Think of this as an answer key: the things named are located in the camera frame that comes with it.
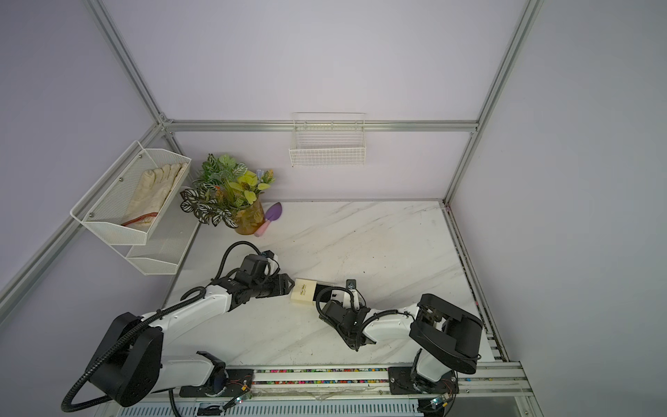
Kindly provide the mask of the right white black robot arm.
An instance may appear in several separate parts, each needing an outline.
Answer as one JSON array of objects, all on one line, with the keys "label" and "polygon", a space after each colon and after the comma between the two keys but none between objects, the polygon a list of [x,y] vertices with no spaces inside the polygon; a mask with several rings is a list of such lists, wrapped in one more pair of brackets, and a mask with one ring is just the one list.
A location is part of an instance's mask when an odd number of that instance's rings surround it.
[{"label": "right white black robot arm", "polygon": [[411,366],[387,370],[392,394],[454,394],[458,375],[477,372],[483,322],[436,295],[422,295],[400,309],[371,309],[356,281],[349,280],[344,287],[317,286],[314,305],[355,352],[382,342],[417,344]]}]

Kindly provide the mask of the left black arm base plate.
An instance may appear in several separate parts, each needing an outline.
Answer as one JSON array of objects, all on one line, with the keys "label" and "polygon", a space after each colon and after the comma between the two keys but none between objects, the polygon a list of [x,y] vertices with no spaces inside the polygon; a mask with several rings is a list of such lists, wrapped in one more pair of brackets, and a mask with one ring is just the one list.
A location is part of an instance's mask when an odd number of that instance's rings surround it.
[{"label": "left black arm base plate", "polygon": [[215,377],[212,385],[181,387],[178,390],[178,395],[182,398],[238,397],[250,390],[254,376],[255,371],[253,369],[228,368],[224,376]]}]

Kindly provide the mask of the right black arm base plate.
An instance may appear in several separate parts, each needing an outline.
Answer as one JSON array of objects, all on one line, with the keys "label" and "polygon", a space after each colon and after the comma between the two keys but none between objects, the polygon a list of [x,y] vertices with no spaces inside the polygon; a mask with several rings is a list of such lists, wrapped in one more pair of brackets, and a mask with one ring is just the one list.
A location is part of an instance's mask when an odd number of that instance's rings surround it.
[{"label": "right black arm base plate", "polygon": [[458,377],[453,371],[445,373],[437,382],[419,376],[411,367],[387,369],[391,394],[453,394],[458,392]]}]

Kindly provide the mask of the cream drawer jewelry box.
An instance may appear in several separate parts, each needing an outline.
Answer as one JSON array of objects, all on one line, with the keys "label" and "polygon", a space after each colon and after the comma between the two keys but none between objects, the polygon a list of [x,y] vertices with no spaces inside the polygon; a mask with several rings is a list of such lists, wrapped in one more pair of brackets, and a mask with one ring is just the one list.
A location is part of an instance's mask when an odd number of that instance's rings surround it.
[{"label": "cream drawer jewelry box", "polygon": [[290,302],[296,305],[314,306],[317,294],[328,287],[333,287],[333,283],[297,278],[290,293]]}]

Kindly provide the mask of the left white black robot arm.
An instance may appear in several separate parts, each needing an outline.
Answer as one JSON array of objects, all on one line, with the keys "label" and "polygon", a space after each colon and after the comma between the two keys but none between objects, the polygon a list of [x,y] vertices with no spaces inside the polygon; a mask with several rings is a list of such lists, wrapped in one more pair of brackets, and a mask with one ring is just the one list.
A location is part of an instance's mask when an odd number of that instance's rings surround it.
[{"label": "left white black robot arm", "polygon": [[195,387],[207,396],[224,393],[232,382],[223,360],[203,350],[167,355],[166,347],[205,321],[252,299],[289,295],[294,286],[273,252],[255,252],[226,275],[191,288],[175,305],[142,316],[120,314],[66,394],[62,409],[73,412],[108,401],[129,407],[177,387]]}]

